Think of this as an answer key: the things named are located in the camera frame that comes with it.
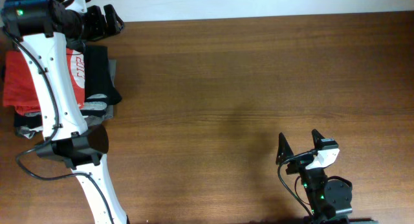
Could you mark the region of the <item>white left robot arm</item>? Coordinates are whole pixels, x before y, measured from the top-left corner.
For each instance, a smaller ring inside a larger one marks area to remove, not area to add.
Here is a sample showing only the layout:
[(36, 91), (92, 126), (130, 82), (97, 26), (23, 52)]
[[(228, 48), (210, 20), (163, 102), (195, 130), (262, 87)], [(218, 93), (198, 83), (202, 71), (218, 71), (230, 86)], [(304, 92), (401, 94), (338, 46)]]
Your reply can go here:
[(109, 175), (106, 129), (89, 127), (82, 117), (66, 52), (72, 42), (121, 33), (124, 22), (112, 5), (92, 6), (91, 0), (6, 0), (1, 18), (4, 34), (23, 54), (39, 101), (43, 141), (32, 151), (71, 170), (96, 223), (128, 223)]

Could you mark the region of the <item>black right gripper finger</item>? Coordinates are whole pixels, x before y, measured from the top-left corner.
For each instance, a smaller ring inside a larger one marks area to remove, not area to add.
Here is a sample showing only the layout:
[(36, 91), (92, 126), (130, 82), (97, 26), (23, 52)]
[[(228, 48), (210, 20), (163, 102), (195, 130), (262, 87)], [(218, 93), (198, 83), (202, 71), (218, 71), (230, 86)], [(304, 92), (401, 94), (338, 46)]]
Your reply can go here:
[(324, 136), (317, 129), (313, 129), (311, 131), (311, 134), (314, 143), (314, 149), (322, 150), (324, 147), (324, 143), (322, 141), (324, 139)]
[(293, 151), (291, 150), (288, 141), (283, 133), (278, 135), (278, 152), (276, 157), (276, 164), (280, 165), (285, 162), (287, 159), (294, 156)]

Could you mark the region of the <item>red orange t-shirt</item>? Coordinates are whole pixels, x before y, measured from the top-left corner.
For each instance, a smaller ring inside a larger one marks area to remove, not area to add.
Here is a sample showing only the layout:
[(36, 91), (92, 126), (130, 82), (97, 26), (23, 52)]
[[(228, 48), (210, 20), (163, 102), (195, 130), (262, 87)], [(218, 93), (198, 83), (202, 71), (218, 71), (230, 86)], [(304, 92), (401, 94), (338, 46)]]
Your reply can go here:
[[(78, 51), (67, 49), (67, 64), (70, 79), (78, 107), (85, 102), (85, 63), (84, 55)], [(5, 94), (3, 105), (13, 106), (18, 114), (41, 111), (34, 83), (28, 65), (21, 52), (6, 53)]]

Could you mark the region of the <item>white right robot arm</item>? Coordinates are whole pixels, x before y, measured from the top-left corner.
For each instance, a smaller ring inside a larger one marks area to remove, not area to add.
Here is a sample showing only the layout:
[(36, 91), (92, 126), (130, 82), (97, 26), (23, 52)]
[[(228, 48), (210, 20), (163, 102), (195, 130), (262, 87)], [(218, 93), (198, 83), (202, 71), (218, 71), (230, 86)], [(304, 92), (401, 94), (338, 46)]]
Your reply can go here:
[[(325, 138), (318, 130), (311, 131), (313, 149), (294, 154), (283, 133), (278, 135), (276, 165), (278, 178), (285, 189), (305, 209), (308, 216), (305, 223), (349, 223), (352, 213), (352, 182), (339, 176), (327, 176), (325, 169), (332, 165), (340, 152), (333, 138)], [(286, 166), (286, 174), (298, 174), (306, 193), (304, 202), (297, 191), (286, 184), (281, 169)]]

